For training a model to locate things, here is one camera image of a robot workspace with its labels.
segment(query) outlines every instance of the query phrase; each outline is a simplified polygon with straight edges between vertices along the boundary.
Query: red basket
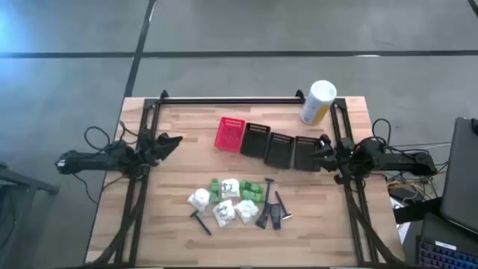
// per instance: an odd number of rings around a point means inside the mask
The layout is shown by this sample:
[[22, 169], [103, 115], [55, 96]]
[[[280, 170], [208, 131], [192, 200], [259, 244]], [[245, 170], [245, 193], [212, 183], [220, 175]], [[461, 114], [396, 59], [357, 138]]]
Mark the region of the red basket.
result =
[[245, 120], [222, 117], [214, 145], [219, 149], [239, 152], [245, 127]]

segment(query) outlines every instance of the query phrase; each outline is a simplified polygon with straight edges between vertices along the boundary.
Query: white bottle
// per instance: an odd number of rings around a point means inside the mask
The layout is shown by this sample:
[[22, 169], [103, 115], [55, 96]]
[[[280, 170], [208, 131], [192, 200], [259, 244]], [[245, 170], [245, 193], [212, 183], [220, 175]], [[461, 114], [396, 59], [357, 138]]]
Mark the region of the white bottle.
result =
[[318, 124], [329, 111], [336, 96], [337, 89], [332, 83], [325, 80], [313, 83], [300, 113], [302, 121], [308, 125]]

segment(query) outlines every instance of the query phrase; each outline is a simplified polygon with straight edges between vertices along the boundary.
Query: green toy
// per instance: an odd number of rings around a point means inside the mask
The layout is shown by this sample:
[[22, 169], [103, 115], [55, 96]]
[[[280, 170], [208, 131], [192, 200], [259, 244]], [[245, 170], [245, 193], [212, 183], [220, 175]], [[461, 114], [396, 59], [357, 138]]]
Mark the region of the green toy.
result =
[[243, 200], [252, 200], [253, 202], [264, 202], [265, 197], [263, 194], [256, 194], [248, 190], [243, 190], [240, 193], [240, 197]]
[[220, 202], [221, 199], [219, 198], [219, 182], [217, 181], [217, 179], [212, 179], [209, 192], [211, 193], [209, 200], [212, 203]]
[[255, 194], [262, 194], [264, 192], [264, 189], [262, 188], [262, 186], [260, 186], [257, 183], [249, 182], [245, 179], [243, 179], [240, 182], [239, 188], [240, 188], [241, 191], [244, 191], [244, 190], [245, 191], [251, 191]]

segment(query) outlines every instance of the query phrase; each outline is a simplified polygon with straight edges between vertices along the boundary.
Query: wooden table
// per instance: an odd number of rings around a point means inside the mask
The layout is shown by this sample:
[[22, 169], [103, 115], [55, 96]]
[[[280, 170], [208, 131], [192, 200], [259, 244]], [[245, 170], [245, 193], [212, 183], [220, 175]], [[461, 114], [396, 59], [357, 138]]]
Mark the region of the wooden table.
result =
[[[143, 100], [125, 99], [121, 120], [131, 130], [139, 129]], [[355, 141], [371, 136], [365, 98], [347, 97], [346, 101]], [[158, 134], [181, 135], [184, 140], [150, 174], [136, 266], [355, 265], [344, 190], [335, 184], [331, 173], [279, 170], [264, 165], [262, 160], [214, 147], [218, 122], [224, 116], [271, 126], [273, 132], [285, 135], [319, 137], [327, 133], [333, 139], [330, 115], [318, 126], [307, 126], [299, 118], [301, 107], [162, 105]], [[125, 139], [133, 141], [134, 137], [127, 135]], [[108, 173], [105, 184], [118, 175]], [[239, 217], [230, 226], [219, 228], [209, 208], [202, 218], [213, 234], [209, 237], [189, 218], [193, 207], [187, 202], [188, 196], [197, 188], [208, 189], [211, 179], [248, 179], [264, 184], [265, 177], [276, 180], [271, 193], [279, 191], [294, 214], [282, 222], [280, 232], [272, 230], [271, 222], [263, 230], [253, 223], [244, 225]], [[127, 182], [123, 179], [101, 195], [87, 262], [103, 251], [120, 227]], [[365, 190], [374, 229], [392, 252], [402, 258], [383, 178], [371, 176]], [[274, 195], [270, 199], [276, 202]], [[365, 240], [362, 244], [366, 250]]]

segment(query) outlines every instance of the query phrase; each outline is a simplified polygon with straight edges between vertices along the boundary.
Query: black metal frame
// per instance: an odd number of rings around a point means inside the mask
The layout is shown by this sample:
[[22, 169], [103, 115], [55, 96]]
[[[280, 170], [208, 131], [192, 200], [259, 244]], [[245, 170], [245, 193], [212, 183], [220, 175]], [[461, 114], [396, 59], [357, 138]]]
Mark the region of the black metal frame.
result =
[[[297, 105], [302, 104], [305, 101], [305, 97], [301, 90], [296, 92], [295, 97], [273, 97], [273, 98], [170, 98], [166, 91], [163, 91], [161, 94], [161, 98], [159, 99], [145, 99], [143, 104], [143, 113], [141, 115], [140, 127], [142, 129], [147, 129], [147, 118], [149, 112], [152, 108], [154, 108], [154, 112], [152, 115], [152, 122], [151, 128], [149, 129], [150, 135], [152, 137], [155, 136], [156, 128], [158, 126], [159, 121], [159, 111], [161, 105], [183, 105], [183, 104], [194, 104], [194, 105], [220, 105], [220, 104], [282, 104], [282, 105]], [[346, 136], [350, 139], [353, 139], [352, 128], [350, 125], [350, 119], [347, 110], [347, 104], [345, 99], [338, 98], [335, 100], [334, 104], [331, 106], [331, 117], [332, 117], [332, 127], [334, 130], [334, 135], [336, 141], [341, 139], [341, 130], [338, 123], [338, 116], [337, 110], [340, 109], [342, 113], [342, 117], [344, 120], [344, 128]], [[370, 215], [367, 207], [367, 200], [365, 199], [365, 192], [364, 186], [362, 185], [361, 179], [356, 179], [356, 186], [357, 186], [357, 194], [358, 194], [358, 201], [360, 204], [360, 209], [364, 218], [369, 223], [370, 222]], [[132, 206], [133, 203], [133, 193], [134, 189], [136, 188], [136, 183], [141, 182], [140, 186], [140, 193], [137, 198], [137, 202]], [[141, 224], [143, 219], [143, 210], [146, 202], [146, 191], [149, 182], [149, 171], [148, 176], [144, 176], [141, 179], [132, 179], [129, 182], [128, 190], [126, 193], [126, 201], [125, 201], [125, 208], [123, 210], [122, 222], [121, 227], [119, 228], [118, 233], [110, 243], [110, 245], [105, 249], [103, 254], [93, 262], [93, 264], [85, 265], [82, 268], [109, 268], [110, 266], [117, 266], [115, 268], [129, 268], [134, 267], [137, 258], [137, 248], [140, 240], [140, 230]], [[350, 188], [344, 186], [345, 198], [347, 201], [347, 205], [351, 204], [352, 202], [355, 203], [352, 191]], [[368, 247], [370, 250], [370, 262], [366, 262], [364, 259], [364, 253], [361, 246], [361, 239], [360, 239], [360, 232], [359, 226], [357, 224], [357, 219], [354, 217], [352, 212], [347, 209], [349, 218], [350, 218], [350, 229], [353, 238], [354, 250], [355, 255], [357, 258], [357, 264], [361, 265], [368, 265], [371, 267], [375, 266], [383, 266], [384, 264], [380, 264], [376, 247], [374, 246], [373, 242], [368, 239]], [[127, 262], [123, 261], [123, 251], [125, 246], [125, 236], [127, 231], [131, 228], [134, 224], [134, 232], [133, 237], [131, 240], [131, 249], [130, 255]], [[116, 253], [114, 257], [114, 263], [108, 263], [112, 257], [112, 255]]]

